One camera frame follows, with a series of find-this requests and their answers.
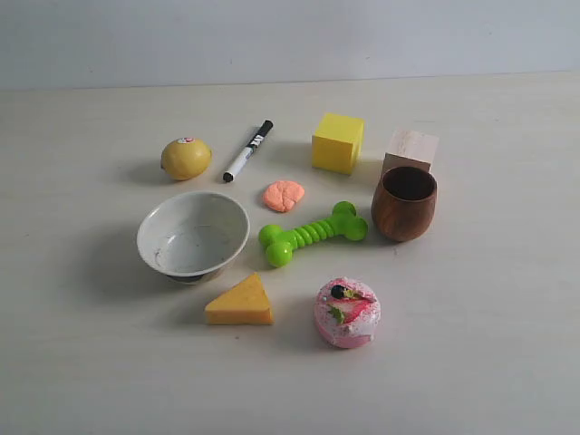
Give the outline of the yellow lemon with sticker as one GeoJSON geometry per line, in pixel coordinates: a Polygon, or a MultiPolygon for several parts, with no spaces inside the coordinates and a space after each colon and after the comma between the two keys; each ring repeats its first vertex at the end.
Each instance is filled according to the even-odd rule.
{"type": "Polygon", "coordinates": [[[200,139],[179,138],[162,151],[160,167],[174,180],[185,181],[201,175],[212,159],[211,148],[200,139]]]}

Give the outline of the orange putty lump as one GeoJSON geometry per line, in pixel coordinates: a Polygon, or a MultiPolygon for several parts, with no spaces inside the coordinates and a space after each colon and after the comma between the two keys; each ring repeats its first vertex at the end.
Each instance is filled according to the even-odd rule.
{"type": "Polygon", "coordinates": [[[270,184],[263,193],[264,204],[280,213],[285,213],[303,198],[305,189],[297,182],[291,180],[277,180],[270,184]]]}

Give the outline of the pink toy cake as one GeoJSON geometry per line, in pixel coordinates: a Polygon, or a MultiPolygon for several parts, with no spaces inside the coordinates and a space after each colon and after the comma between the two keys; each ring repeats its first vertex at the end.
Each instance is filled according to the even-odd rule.
{"type": "Polygon", "coordinates": [[[337,277],[314,300],[314,323],[332,346],[354,349],[370,343],[381,320],[381,303],[365,283],[337,277]]]}

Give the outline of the dark wooden cup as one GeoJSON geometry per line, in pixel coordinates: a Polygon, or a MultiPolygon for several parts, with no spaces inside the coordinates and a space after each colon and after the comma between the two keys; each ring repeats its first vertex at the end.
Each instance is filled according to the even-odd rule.
{"type": "Polygon", "coordinates": [[[416,239],[430,227],[437,195],[437,181],[429,172],[408,166],[388,169],[372,198],[373,224],[395,242],[416,239]]]}

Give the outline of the black and white marker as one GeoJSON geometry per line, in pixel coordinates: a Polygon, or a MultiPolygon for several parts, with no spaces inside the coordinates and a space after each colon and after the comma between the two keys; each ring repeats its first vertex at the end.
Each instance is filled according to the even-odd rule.
{"type": "Polygon", "coordinates": [[[247,161],[252,157],[255,151],[259,148],[265,137],[272,130],[274,123],[270,120],[265,120],[263,124],[256,131],[250,141],[242,148],[239,154],[233,159],[228,168],[224,171],[222,179],[224,182],[232,182],[241,170],[246,166],[247,161]]]}

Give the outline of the yellow foam cube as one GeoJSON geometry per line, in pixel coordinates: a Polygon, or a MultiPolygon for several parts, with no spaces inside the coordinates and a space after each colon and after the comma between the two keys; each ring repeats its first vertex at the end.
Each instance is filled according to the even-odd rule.
{"type": "Polygon", "coordinates": [[[351,175],[363,145],[363,119],[327,112],[312,135],[312,166],[351,175]]]}

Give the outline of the light wooden block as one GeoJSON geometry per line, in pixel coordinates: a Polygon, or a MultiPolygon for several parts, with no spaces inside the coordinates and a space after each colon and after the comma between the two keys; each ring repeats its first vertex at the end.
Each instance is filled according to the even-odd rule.
{"type": "Polygon", "coordinates": [[[430,172],[440,138],[414,130],[397,130],[387,146],[381,174],[396,167],[414,167],[430,172]]]}

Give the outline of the yellow cheese wedge sponge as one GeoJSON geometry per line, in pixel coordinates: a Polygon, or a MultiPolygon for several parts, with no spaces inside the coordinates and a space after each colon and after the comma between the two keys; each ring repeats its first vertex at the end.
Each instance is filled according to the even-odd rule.
{"type": "Polygon", "coordinates": [[[258,273],[206,305],[204,313],[213,325],[270,325],[274,323],[272,307],[258,273]]]}

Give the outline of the green bone dog toy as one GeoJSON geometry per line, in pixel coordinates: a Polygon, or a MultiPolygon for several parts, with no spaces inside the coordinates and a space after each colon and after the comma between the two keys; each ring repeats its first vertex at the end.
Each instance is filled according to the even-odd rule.
{"type": "Polygon", "coordinates": [[[265,249],[266,259],[273,267],[289,264],[294,252],[303,247],[325,241],[333,237],[345,237],[350,241],[362,241],[368,233],[368,223],[357,214],[355,206],[348,201],[340,201],[333,206],[329,217],[289,230],[278,225],[261,228],[258,239],[265,249]]]}

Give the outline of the white ceramic bowl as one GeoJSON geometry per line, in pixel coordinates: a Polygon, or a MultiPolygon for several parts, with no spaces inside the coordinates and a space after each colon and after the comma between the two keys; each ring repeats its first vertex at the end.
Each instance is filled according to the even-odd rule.
{"type": "Polygon", "coordinates": [[[205,283],[242,252],[250,233],[246,210],[217,192],[192,191],[156,206],[140,223],[143,262],[184,285],[205,283]]]}

